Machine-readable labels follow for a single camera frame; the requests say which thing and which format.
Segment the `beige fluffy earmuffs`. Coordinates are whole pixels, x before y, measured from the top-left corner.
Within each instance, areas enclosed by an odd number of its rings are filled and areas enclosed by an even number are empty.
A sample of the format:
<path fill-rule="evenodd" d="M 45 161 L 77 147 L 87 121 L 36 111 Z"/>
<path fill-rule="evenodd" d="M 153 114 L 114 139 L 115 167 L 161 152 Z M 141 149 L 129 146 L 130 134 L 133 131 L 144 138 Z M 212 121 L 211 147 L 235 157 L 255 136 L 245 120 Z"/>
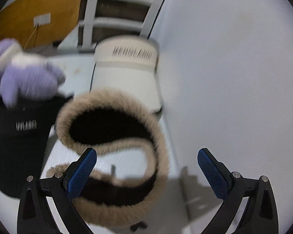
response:
<path fill-rule="evenodd" d="M 115 89 L 79 95 L 59 111 L 60 142 L 77 154 L 92 147 L 98 156 L 140 149 L 144 175 L 127 180 L 93 170 L 73 206 L 90 224 L 124 228 L 140 222 L 163 192 L 169 157 L 159 120 L 134 97 Z"/>

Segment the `purple plush toy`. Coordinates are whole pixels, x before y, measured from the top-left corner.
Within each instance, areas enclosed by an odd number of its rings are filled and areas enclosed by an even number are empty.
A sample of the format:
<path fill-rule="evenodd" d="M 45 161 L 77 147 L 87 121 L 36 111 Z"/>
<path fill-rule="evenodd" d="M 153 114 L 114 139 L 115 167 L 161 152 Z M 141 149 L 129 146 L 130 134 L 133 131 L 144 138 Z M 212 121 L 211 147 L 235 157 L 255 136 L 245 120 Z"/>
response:
<path fill-rule="evenodd" d="M 25 52 L 15 39 L 0 41 L 0 95 L 7 108 L 15 107 L 18 98 L 51 99 L 65 80 L 64 72 L 46 57 Z"/>

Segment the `black sun visor cap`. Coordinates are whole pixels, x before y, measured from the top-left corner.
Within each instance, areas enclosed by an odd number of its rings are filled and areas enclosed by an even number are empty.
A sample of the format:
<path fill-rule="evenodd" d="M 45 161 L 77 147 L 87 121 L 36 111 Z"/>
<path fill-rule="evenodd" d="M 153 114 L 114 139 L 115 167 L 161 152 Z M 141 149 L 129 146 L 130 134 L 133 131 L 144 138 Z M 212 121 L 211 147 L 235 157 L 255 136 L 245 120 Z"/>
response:
<path fill-rule="evenodd" d="M 0 96 L 0 191 L 20 198 L 28 176 L 41 176 L 47 140 L 57 114 L 71 97 L 20 99 L 7 108 Z"/>

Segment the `white sun visor cap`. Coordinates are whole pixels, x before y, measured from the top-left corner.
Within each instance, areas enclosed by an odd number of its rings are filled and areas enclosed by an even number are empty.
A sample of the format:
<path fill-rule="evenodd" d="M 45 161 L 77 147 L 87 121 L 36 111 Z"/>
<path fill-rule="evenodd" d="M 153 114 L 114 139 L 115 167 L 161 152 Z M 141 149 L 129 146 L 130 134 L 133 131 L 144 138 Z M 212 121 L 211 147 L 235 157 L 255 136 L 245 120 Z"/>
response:
<path fill-rule="evenodd" d="M 126 92 L 153 113 L 163 106 L 157 81 L 159 45 L 136 35 L 109 37 L 95 47 L 91 90 L 113 88 Z"/>

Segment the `white wall power socket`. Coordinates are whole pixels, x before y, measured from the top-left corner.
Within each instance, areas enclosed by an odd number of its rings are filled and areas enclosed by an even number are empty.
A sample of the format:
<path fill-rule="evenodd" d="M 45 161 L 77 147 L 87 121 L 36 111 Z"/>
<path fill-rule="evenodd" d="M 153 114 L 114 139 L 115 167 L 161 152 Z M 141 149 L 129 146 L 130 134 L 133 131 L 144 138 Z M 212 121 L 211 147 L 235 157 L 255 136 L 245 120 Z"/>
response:
<path fill-rule="evenodd" d="M 41 14 L 38 16 L 35 16 L 33 19 L 34 27 L 41 27 L 43 25 L 49 25 L 51 23 L 51 14 Z"/>

